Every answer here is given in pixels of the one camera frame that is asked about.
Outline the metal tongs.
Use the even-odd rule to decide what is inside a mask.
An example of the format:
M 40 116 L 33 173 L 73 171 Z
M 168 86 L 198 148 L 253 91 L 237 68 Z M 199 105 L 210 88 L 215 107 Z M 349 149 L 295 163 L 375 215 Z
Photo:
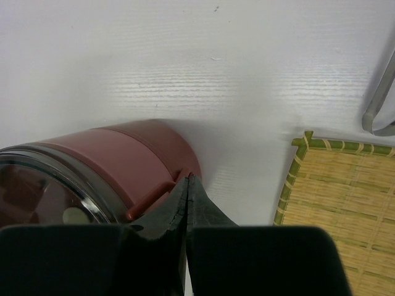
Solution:
M 382 129 L 373 129 L 373 121 L 381 110 L 394 81 L 394 52 L 385 68 L 373 97 L 362 115 L 362 129 L 379 137 L 394 136 L 394 122 Z

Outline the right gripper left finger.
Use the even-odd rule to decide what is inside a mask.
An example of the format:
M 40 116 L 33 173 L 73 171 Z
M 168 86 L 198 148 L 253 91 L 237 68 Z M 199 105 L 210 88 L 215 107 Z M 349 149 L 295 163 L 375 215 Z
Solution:
M 1 230 L 2 295 L 183 295 L 188 178 L 129 224 Z

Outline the red steel lunch bowl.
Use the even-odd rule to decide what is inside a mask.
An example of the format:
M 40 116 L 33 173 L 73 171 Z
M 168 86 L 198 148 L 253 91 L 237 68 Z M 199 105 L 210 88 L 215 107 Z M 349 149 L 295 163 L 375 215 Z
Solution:
M 199 160 L 188 142 L 160 120 L 138 120 L 105 127 L 125 134 L 146 146 L 164 164 L 173 180 L 184 175 L 202 176 Z

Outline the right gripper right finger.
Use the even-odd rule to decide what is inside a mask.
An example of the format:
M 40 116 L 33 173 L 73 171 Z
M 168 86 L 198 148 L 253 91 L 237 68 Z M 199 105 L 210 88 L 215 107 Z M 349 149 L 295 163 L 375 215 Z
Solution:
M 327 232 L 312 226 L 238 226 L 188 181 L 186 253 L 195 295 L 349 295 Z

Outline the yellow bamboo mat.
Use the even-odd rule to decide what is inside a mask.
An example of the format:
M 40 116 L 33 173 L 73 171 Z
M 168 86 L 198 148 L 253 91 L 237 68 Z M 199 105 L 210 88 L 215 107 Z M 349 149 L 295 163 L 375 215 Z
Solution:
M 274 225 L 324 229 L 354 295 L 393 295 L 394 148 L 311 131 L 292 144 Z

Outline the grey lid with red clips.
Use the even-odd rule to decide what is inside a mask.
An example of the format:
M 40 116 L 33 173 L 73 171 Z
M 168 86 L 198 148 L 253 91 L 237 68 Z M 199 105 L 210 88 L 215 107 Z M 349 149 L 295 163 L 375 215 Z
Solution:
M 175 186 L 159 183 L 126 205 L 110 184 L 77 159 L 48 147 L 1 150 L 1 227 L 129 223 Z

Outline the red steel bowl with clips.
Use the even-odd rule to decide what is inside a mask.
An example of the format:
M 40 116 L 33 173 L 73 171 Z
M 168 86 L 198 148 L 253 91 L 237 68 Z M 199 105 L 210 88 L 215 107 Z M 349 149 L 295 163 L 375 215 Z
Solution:
M 160 158 L 147 146 L 124 133 L 96 128 L 35 143 L 63 152 L 87 165 L 118 194 L 129 220 L 146 212 L 174 183 Z

